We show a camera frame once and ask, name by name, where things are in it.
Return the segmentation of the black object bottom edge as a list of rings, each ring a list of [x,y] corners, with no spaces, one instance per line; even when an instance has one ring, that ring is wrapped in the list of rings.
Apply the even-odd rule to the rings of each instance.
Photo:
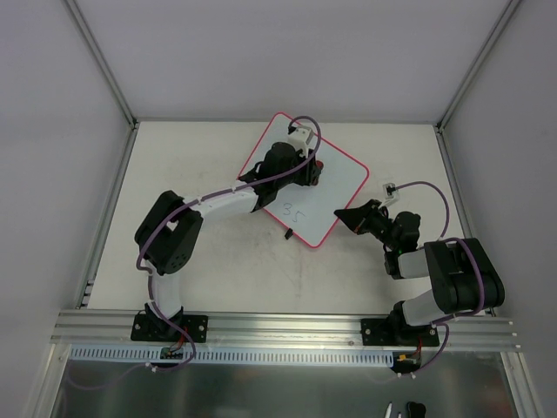
[[[408,418],[425,418],[426,406],[423,403],[409,401],[406,404]]]

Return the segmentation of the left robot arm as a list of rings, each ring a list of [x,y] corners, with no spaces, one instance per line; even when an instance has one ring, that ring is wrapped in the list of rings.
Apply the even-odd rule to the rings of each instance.
[[[176,273],[190,260],[202,228],[221,219],[256,212],[270,205],[288,185],[315,186],[323,164],[318,147],[303,152],[277,142],[264,158],[228,188],[200,198],[185,199],[172,190],[162,192],[137,229],[136,267],[148,273],[148,312],[151,329],[164,340],[179,335],[183,305]]]

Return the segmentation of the aluminium frame post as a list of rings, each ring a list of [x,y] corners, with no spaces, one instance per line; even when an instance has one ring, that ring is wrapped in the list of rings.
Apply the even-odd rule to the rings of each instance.
[[[451,121],[453,115],[458,110],[461,101],[464,99],[466,93],[471,88],[474,80],[478,77],[483,65],[490,57],[496,44],[499,42],[501,36],[507,29],[514,18],[517,10],[522,5],[522,0],[508,0],[505,2],[504,7],[500,14],[497,16],[492,28],[487,33],[482,41],[479,50],[475,54],[472,62],[466,69],[464,77],[460,80],[456,92],[452,95],[446,109],[443,111],[438,122],[436,129],[443,132]]]
[[[100,74],[105,84],[107,85],[112,98],[114,99],[117,108],[121,112],[126,124],[129,127],[134,128],[138,122],[137,118],[134,116],[133,111],[128,101],[126,100],[124,93],[120,88],[108,61],[106,60],[105,55],[102,52],[95,34],[93,33],[89,23],[87,22],[87,19],[82,12],[78,1],[62,0],[61,3],[67,10],[71,21],[76,26],[79,36],[84,41],[86,48],[91,54],[92,59],[95,62],[97,69],[100,71]]]

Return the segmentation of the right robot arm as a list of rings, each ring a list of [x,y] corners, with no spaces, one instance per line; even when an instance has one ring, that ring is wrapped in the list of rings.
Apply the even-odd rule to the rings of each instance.
[[[384,319],[361,320],[364,345],[435,347],[439,343],[435,328],[440,324],[503,304],[504,285],[477,239],[450,238],[420,245],[421,217],[400,212],[390,218],[375,199],[334,214],[353,233],[369,233],[382,244],[391,278],[430,280],[430,290],[397,302]]]

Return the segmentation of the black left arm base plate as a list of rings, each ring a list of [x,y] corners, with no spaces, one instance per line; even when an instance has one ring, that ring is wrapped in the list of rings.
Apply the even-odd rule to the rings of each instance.
[[[189,334],[195,343],[205,343],[208,331],[209,317],[200,314],[185,314],[178,312],[170,318],[175,326],[181,327]],[[139,311],[131,328],[131,340],[148,342],[177,342],[183,334],[146,307]]]

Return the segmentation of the aluminium mounting rail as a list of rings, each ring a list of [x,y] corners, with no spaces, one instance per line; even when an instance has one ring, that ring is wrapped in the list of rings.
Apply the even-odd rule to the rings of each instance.
[[[136,313],[74,309],[59,313],[51,343],[127,344]],[[295,313],[208,313],[208,346],[300,349],[361,349],[360,315]],[[449,351],[520,352],[511,320],[475,316],[449,323]]]

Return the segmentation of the right aluminium frame post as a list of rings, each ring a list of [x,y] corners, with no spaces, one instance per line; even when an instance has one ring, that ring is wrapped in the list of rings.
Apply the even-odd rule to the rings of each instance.
[[[471,88],[474,80],[478,77],[483,65],[490,57],[496,44],[499,42],[501,36],[507,29],[514,18],[517,10],[522,5],[522,0],[508,0],[505,2],[504,7],[500,14],[497,16],[492,28],[487,33],[482,41],[479,50],[475,54],[472,62],[466,69],[464,77],[460,80],[456,92],[452,95],[446,109],[443,111],[438,122],[436,129],[443,132],[451,121],[453,115],[458,110],[461,101],[464,99],[466,93]]]

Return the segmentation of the left aluminium frame post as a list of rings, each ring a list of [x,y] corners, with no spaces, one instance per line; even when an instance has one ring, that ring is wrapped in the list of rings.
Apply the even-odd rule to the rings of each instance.
[[[95,34],[93,33],[89,23],[87,22],[87,19],[82,12],[78,1],[62,0],[61,3],[67,10],[71,21],[76,26],[79,36],[84,41],[86,48],[91,54],[92,59],[95,62],[97,69],[100,71],[100,74],[105,84],[107,85],[112,98],[114,99],[117,108],[121,112],[126,124],[129,127],[134,128],[138,122],[137,118],[134,116],[133,111],[128,101],[126,100],[124,93],[120,88],[108,61],[106,60],[105,55],[102,52]]]

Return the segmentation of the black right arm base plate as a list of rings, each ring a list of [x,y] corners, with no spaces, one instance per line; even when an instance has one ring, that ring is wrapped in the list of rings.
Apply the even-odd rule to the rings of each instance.
[[[430,326],[395,324],[387,317],[362,319],[360,333],[364,346],[437,347],[440,344],[437,332]]]

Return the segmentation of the pink framed whiteboard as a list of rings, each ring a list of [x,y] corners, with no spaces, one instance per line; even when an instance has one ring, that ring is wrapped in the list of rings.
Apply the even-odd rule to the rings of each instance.
[[[315,186],[288,185],[263,209],[310,248],[323,244],[338,222],[334,212],[347,208],[370,176],[364,163],[325,138],[317,160],[323,169]]]

